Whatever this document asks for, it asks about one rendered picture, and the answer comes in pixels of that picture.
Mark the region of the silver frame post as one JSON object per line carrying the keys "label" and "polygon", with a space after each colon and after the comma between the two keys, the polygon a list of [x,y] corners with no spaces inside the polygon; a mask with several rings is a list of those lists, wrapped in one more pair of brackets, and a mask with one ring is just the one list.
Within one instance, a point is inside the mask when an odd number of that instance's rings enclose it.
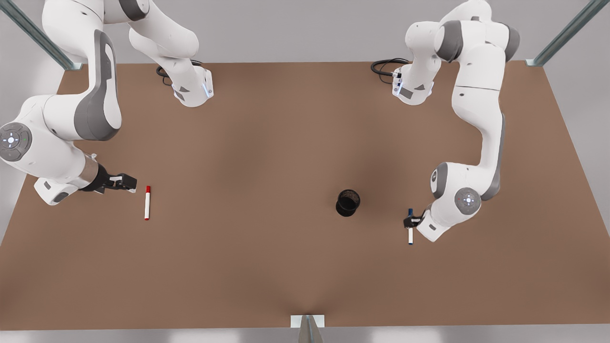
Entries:
{"label": "silver frame post", "polygon": [[324,315],[291,315],[290,320],[290,328],[299,328],[298,343],[324,343],[319,330],[325,327]]}
{"label": "silver frame post", "polygon": [[529,67],[543,67],[563,48],[610,0],[589,0],[587,5],[533,59],[526,59]]}
{"label": "silver frame post", "polygon": [[25,32],[44,52],[56,61],[65,71],[78,71],[82,63],[76,63],[68,58],[59,46],[53,43],[48,35],[36,26],[31,19],[12,1],[0,0],[0,11],[4,12],[18,28]]}

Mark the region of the black pen holder cup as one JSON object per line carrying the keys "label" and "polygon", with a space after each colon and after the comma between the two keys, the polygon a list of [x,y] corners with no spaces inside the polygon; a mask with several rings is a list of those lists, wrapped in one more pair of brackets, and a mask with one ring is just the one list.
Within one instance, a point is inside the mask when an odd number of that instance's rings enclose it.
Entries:
{"label": "black pen holder cup", "polygon": [[359,194],[351,189],[346,189],[338,194],[335,209],[343,217],[353,215],[360,205]]}

